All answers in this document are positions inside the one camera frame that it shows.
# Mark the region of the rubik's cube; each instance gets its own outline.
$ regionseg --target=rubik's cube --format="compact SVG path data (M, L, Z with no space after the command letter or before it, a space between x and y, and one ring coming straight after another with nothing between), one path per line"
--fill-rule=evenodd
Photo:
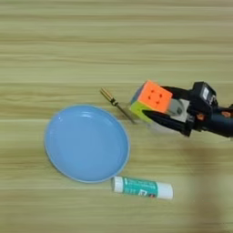
M135 93L129 109L139 118L151 123L152 120L142 111L153 110L166 113L171 99L172 93L152 81L146 81Z

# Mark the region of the wooden table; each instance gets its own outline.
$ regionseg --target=wooden table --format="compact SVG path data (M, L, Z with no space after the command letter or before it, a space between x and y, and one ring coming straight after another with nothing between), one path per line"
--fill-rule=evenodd
M0 0L0 232L233 232L232 141L159 135L123 105L147 79L190 88L205 80L233 102L231 0ZM44 130L66 106L101 106L130 135L122 175L171 183L164 201L85 185L48 161Z

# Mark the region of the plate rim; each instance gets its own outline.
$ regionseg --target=plate rim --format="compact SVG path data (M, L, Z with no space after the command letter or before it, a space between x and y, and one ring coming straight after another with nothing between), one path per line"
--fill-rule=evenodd
M107 177L107 178L103 178L101 180L83 180L83 179L79 179L79 178L75 178L75 177L71 177L69 176L66 172L62 171L57 165L56 163L53 161L53 159L50 157L50 153L48 151L48 145L47 145L47 135L48 135L48 130L52 124L52 122L56 119L56 117L61 114L62 112L66 111L67 109L70 109L70 108L75 108L75 107L90 107L90 108L93 108L93 109L97 109L98 111L102 111L104 112L105 114L109 115L112 119L114 119L118 125L122 128L125 136L126 136L126 139L127 139L127 156L126 156L126 159L124 161L124 163L121 165L120 169L115 172L113 175L111 175L110 177ZM127 129L124 127L124 125L115 117L113 116L110 112L106 111L105 109L101 108L101 107L98 107L98 106L92 106L92 105L73 105L73 106L68 106L68 107L65 107L63 109L61 109L60 111L56 112L52 118L49 120L49 122L47 123L46 125L46 129L45 129L45 133L44 133L44 148L45 148L45 151L46 151L46 155L50 161L50 163L53 165L53 167L59 171L59 173L61 173L63 176L65 177L69 177L75 181L79 181L79 182L82 182L82 183L87 183L87 184L95 184L95 183L102 183L102 182L105 182L115 176L117 176L118 174L120 174L123 169L125 168L125 166L127 165L127 162L130 158L130 152L131 152L131 143L130 143L130 140L129 140L129 136L128 136L128 133L127 133Z

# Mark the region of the glue stick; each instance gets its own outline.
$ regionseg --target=glue stick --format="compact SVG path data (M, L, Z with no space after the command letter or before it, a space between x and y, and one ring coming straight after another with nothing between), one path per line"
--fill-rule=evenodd
M173 188L169 184L155 181L133 179L128 177L114 177L113 190L117 193L125 193L150 198L173 198Z

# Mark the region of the glue stick cap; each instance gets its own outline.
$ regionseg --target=glue stick cap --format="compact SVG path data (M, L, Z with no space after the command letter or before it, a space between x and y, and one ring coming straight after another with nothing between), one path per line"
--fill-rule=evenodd
M173 198L172 186L169 184L157 182L157 198L172 199Z
M122 177L114 177L112 180L112 186L114 192L123 193L124 190L124 181Z

